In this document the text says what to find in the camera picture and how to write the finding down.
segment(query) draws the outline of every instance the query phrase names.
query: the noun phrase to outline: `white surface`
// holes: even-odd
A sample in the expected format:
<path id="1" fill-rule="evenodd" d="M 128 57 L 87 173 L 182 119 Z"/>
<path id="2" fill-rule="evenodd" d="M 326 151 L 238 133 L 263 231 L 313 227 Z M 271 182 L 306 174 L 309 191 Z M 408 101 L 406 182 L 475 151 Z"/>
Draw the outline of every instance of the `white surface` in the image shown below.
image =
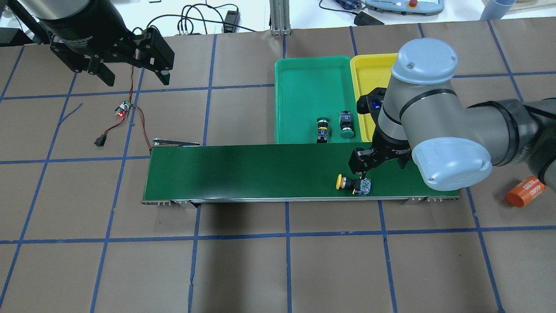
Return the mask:
<path id="1" fill-rule="evenodd" d="M 136 26 L 145 27 L 147 23 L 156 16 L 162 14 L 180 14 L 181 8 L 186 4 L 203 3 L 203 1 L 192 0 L 162 0 L 159 3 L 149 3 L 148 0 L 112 0 L 112 3 L 119 10 L 127 27 L 131 30 Z M 234 3 L 240 8 L 240 25 L 256 31 L 268 30 L 270 19 L 269 0 L 208 0 L 212 6 L 219 6 L 226 3 Z M 324 7 L 341 9 L 332 0 L 323 0 Z M 219 11 L 225 16 L 228 9 L 232 6 L 220 8 Z M 444 11 L 434 16 L 418 16 L 394 13 L 377 13 L 365 11 L 383 21 L 385 24 L 404 24 L 404 23 L 431 23 L 431 22 L 450 22 L 450 21 L 475 21 L 481 16 L 484 9 L 482 0 L 445 0 Z M 206 19 L 217 21 L 220 17 L 211 9 L 200 7 Z M 191 17 L 199 17 L 195 10 L 191 11 Z M 506 18 L 524 17 L 547 17 L 556 16 L 556 6 L 546 6 L 540 8 L 524 9 L 520 11 L 508 12 Z M 290 0 L 290 23 L 295 28 L 325 28 L 353 26 L 353 14 L 326 11 L 319 8 L 319 0 Z M 164 17 L 158 19 L 156 25 L 164 36 L 173 36 L 178 33 L 176 23 L 179 17 Z M 1 18 L 0 27 L 19 27 L 15 18 Z M 222 26 L 216 23 L 208 23 L 209 33 L 220 33 Z M 195 22 L 195 32 L 204 33 L 205 30 L 201 22 Z"/>

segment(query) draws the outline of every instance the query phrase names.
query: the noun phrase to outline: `plastic cup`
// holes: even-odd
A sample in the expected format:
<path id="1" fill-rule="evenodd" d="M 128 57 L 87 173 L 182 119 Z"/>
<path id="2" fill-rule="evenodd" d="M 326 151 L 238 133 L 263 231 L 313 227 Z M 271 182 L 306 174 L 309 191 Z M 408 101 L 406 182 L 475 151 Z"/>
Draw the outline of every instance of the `plastic cup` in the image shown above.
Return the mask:
<path id="1" fill-rule="evenodd" d="M 515 4 L 515 0 L 489 0 L 481 15 L 482 20 L 501 19 Z"/>

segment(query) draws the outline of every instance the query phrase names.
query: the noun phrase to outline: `robotic arm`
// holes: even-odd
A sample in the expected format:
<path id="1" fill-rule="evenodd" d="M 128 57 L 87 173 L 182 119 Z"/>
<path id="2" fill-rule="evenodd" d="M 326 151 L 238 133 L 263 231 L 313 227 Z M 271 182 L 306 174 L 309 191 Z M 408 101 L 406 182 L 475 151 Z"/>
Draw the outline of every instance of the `robotic arm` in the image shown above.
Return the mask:
<path id="1" fill-rule="evenodd" d="M 526 161 L 544 184 L 556 189 L 556 98 L 529 103 L 488 101 L 465 109 L 450 84 L 455 51 L 433 38 L 412 40 L 398 53 L 388 89 L 358 101 L 376 129 L 371 148 L 352 152 L 349 166 L 365 174 L 398 159 L 418 166 L 435 190 L 477 184 L 492 166 Z"/>
<path id="2" fill-rule="evenodd" d="M 126 62 L 170 83 L 172 48 L 153 27 L 134 35 L 109 0 L 20 1 L 53 33 L 51 50 L 72 71 L 87 71 L 113 86 L 114 73 L 104 63 Z"/>

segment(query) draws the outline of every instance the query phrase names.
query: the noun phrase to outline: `black connector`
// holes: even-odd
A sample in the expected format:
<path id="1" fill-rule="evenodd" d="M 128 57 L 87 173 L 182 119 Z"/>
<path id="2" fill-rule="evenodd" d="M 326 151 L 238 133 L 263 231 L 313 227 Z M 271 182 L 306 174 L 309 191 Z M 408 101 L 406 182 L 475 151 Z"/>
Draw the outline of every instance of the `black connector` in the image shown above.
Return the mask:
<path id="1" fill-rule="evenodd" d="M 365 13 L 363 11 L 359 12 L 359 14 L 357 14 L 357 16 L 355 16 L 355 18 L 353 20 L 353 24 L 355 24 L 357 26 L 384 25 L 384 23 L 382 23 L 378 19 L 368 15 L 367 13 Z"/>
<path id="2" fill-rule="evenodd" d="M 98 137 L 97 140 L 95 140 L 95 146 L 104 146 L 105 142 L 106 134 L 102 134 L 102 136 Z"/>
<path id="3" fill-rule="evenodd" d="M 237 27 L 235 25 L 239 25 L 240 23 L 240 12 L 228 11 L 228 13 L 226 13 L 226 18 L 224 19 L 224 22 L 226 22 L 227 24 L 222 25 L 222 32 L 235 33 L 237 30 Z"/>

